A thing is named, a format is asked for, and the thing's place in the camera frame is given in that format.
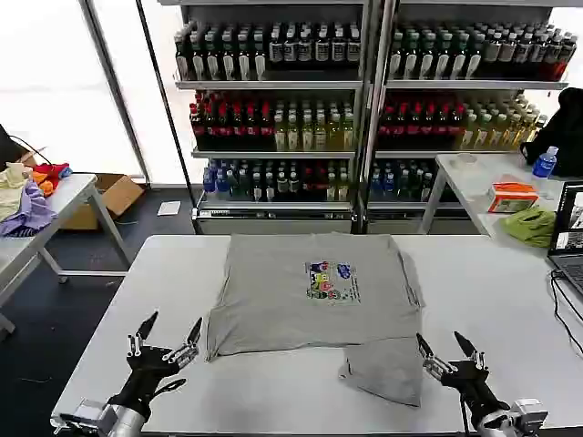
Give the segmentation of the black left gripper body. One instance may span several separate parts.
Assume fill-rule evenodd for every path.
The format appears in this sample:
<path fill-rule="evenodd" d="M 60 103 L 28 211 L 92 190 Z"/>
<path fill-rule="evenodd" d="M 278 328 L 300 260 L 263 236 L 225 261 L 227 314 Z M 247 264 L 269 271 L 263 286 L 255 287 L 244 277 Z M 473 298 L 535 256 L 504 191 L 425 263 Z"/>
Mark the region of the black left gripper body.
<path fill-rule="evenodd" d="M 145 411 L 155 397 L 160 383 L 179 373 L 179 365 L 163 357 L 171 349 L 143 346 L 138 356 L 128 357 L 131 373 L 118 394 L 118 404 L 135 411 Z"/>

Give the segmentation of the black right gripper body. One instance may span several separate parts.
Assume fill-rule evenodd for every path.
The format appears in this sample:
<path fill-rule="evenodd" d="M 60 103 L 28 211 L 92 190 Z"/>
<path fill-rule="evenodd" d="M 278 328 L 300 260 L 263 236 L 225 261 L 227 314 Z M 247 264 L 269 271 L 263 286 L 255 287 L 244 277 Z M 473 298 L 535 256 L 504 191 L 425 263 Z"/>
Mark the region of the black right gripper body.
<path fill-rule="evenodd" d="M 453 371 L 444 372 L 441 383 L 456 389 L 471 412 L 471 422 L 481 422 L 488 414 L 508 411 L 509 405 L 500 401 L 486 384 L 489 371 L 478 369 L 473 361 L 450 361 Z"/>

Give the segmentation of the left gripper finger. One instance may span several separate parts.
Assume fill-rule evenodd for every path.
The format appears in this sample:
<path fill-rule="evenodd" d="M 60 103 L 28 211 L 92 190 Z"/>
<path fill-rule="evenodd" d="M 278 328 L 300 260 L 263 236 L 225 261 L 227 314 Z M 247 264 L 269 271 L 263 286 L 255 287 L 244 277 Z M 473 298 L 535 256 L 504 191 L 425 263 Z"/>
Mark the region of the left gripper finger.
<path fill-rule="evenodd" d="M 163 356 L 162 360 L 169 364 L 176 364 L 183 369 L 190 364 L 199 354 L 199 339 L 203 318 L 200 317 L 191 329 L 187 338 L 174 351 Z"/>
<path fill-rule="evenodd" d="M 128 353 L 127 356 L 137 357 L 141 354 L 142 346 L 144 341 L 148 338 L 151 333 L 153 326 L 159 312 L 155 310 L 146 320 L 142 321 L 138 327 L 138 330 L 133 335 L 128 335 Z"/>

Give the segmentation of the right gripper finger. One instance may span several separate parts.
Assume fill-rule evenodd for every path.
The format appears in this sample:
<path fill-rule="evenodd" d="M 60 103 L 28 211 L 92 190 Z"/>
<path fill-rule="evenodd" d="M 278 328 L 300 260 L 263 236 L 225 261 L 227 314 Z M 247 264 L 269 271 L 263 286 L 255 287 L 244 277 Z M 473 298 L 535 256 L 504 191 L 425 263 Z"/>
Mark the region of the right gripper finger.
<path fill-rule="evenodd" d="M 486 368 L 484 358 L 485 354 L 482 351 L 478 351 L 474 344 L 460 332 L 455 331 L 454 335 L 464 355 L 472 361 L 479 370 L 484 370 Z"/>
<path fill-rule="evenodd" d="M 416 340 L 418 344 L 418 350 L 423 359 L 424 369 L 434 379 L 441 381 L 446 374 L 451 372 L 450 364 L 441 360 L 434 354 L 427 341 L 419 332 L 416 333 Z"/>

